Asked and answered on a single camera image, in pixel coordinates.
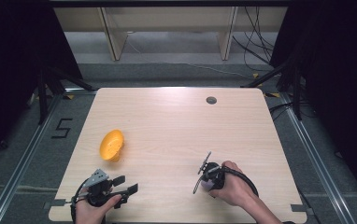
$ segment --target metal frame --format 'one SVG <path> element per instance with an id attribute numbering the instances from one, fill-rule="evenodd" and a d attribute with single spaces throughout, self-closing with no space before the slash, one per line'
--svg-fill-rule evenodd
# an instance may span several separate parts
<path id="1" fill-rule="evenodd" d="M 48 7 L 289 7 L 321 0 L 10 0 L 15 5 Z"/>
<path id="2" fill-rule="evenodd" d="M 290 98 L 286 92 L 282 92 L 280 96 L 281 101 L 284 104 L 290 102 Z M 336 210 L 336 213 L 338 214 L 339 219 L 342 223 L 356 223 L 353 218 L 353 215 L 349 210 L 347 202 L 342 196 L 335 181 L 330 176 L 330 173 L 324 165 L 324 162 L 322 161 L 318 150 L 316 149 L 315 145 L 313 145 L 313 142 L 310 139 L 310 136 L 308 135 L 307 129 L 305 128 L 303 122 L 296 118 L 296 115 L 294 114 L 292 109 L 289 108 L 287 111 L 290 120 L 292 121 L 293 126 L 301 139 L 301 142 L 304 144 L 307 155 L 309 156 L 313 167 L 315 168 L 315 171 L 318 174 L 318 177 L 321 180 L 321 183 L 324 186 L 324 189 L 326 190 L 326 193 L 330 198 L 330 201 L 334 209 Z"/>
<path id="3" fill-rule="evenodd" d="M 7 184 L 4 187 L 4 190 L 0 195 L 0 222 L 5 212 L 7 211 L 7 208 L 10 202 L 12 201 L 13 196 L 15 195 L 15 191 L 25 174 L 27 167 L 29 166 L 32 158 L 36 154 L 38 144 L 40 143 L 42 136 L 46 131 L 46 128 L 50 124 L 50 118 L 61 99 L 62 95 L 54 95 L 50 103 L 49 114 L 46 116 L 44 122 L 39 124 L 36 128 L 36 132 L 33 135 L 29 145 L 27 146 L 27 149 L 21 156 L 21 160 L 19 161 L 18 165 L 15 168 L 15 171 L 13 172 L 12 176 L 8 180 Z"/>

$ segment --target cabinet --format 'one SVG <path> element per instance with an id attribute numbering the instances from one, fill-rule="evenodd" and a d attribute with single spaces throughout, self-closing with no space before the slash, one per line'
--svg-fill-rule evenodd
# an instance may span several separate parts
<path id="1" fill-rule="evenodd" d="M 278 32 L 286 7 L 260 7 L 263 32 Z M 55 8 L 64 31 L 105 32 L 113 61 L 119 60 L 127 32 L 216 32 L 221 58 L 228 60 L 233 32 L 251 32 L 256 7 Z"/>

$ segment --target black wall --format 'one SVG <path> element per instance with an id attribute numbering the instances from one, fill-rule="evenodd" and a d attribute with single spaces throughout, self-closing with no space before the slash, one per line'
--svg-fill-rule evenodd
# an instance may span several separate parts
<path id="1" fill-rule="evenodd" d="M 307 95 L 357 178 L 357 2 L 330 8 L 317 55 L 307 72 Z"/>
<path id="2" fill-rule="evenodd" d="M 46 65 L 81 78 L 53 9 L 0 1 L 0 142 L 25 109 Z"/>

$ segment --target small round object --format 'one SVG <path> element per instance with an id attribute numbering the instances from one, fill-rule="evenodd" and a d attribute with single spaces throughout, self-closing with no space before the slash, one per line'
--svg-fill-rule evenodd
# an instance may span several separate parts
<path id="1" fill-rule="evenodd" d="M 105 161 L 118 161 L 123 147 L 123 134 L 113 130 L 106 134 L 100 145 L 100 157 Z"/>
<path id="2" fill-rule="evenodd" d="M 217 103 L 217 99 L 214 96 L 209 96 L 208 98 L 206 98 L 206 102 L 210 105 L 214 105 Z"/>

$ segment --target hand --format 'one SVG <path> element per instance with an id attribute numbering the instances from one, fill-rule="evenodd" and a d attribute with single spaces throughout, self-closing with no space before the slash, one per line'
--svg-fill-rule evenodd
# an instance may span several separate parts
<path id="1" fill-rule="evenodd" d="M 221 166 L 226 166 L 243 174 L 234 162 L 225 161 Z M 223 199 L 232 206 L 240 206 L 243 209 L 248 203 L 258 198 L 245 181 L 231 174 L 225 174 L 225 184 L 222 189 L 211 190 L 209 194 Z"/>
<path id="2" fill-rule="evenodd" d="M 222 166 L 243 173 L 234 162 L 225 161 Z M 232 206 L 240 206 L 259 224 L 281 223 L 264 202 L 253 193 L 250 186 L 235 175 L 226 173 L 224 187 L 222 189 L 213 189 L 209 194 L 213 197 L 221 198 Z"/>
<path id="3" fill-rule="evenodd" d="M 81 200 L 76 205 L 77 224 L 100 224 L 109 209 L 119 202 L 121 195 L 115 195 L 100 207 L 91 206 L 87 200 Z"/>

